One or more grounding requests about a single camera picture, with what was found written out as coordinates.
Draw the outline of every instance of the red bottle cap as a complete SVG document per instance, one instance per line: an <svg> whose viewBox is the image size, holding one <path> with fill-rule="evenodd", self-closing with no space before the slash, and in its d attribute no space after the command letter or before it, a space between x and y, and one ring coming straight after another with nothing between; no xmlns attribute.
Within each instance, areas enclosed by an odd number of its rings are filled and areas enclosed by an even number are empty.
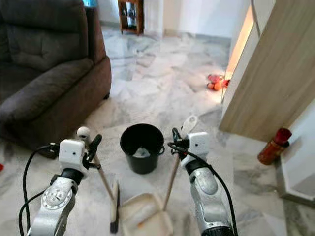
<svg viewBox="0 0 315 236"><path fill-rule="evenodd" d="M277 131L274 141L276 144L283 145L288 141L288 139L291 137L292 133L290 130L281 128Z"/></svg>

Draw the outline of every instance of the dark gray sofa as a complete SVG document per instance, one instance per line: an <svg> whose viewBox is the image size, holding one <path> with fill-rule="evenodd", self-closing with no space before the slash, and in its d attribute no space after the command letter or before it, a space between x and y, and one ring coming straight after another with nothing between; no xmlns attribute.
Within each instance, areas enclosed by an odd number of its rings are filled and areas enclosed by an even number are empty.
<svg viewBox="0 0 315 236"><path fill-rule="evenodd" d="M0 0L0 135L35 149L71 134L109 94L96 8Z"/></svg>

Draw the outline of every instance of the red bottle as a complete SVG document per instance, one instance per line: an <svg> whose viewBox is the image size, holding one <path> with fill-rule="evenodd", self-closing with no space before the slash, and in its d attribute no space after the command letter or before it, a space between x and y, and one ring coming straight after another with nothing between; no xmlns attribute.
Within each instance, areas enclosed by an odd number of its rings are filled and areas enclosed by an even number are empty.
<svg viewBox="0 0 315 236"><path fill-rule="evenodd" d="M281 128L277 131L275 137L267 143L265 148L258 155L258 160L264 165L271 165L274 160L281 155L290 143L288 139L292 133L290 130Z"/></svg>

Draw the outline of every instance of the white dustpan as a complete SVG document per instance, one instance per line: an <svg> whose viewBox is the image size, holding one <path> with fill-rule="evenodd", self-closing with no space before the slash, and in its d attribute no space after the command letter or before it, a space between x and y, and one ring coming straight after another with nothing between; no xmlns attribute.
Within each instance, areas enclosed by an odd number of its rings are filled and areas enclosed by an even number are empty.
<svg viewBox="0 0 315 236"><path fill-rule="evenodd" d="M157 194L144 193L127 200L119 209L125 236L172 236L173 225Z"/></svg>

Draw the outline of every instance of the toy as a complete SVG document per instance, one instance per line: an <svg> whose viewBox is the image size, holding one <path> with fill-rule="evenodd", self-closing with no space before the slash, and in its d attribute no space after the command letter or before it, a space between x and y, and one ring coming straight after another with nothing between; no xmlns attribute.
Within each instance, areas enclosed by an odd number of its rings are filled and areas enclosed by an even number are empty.
<svg viewBox="0 0 315 236"><path fill-rule="evenodd" d="M221 75L208 75L210 83L207 84L209 89L219 91L222 87L227 87L230 80L225 80Z"/></svg>

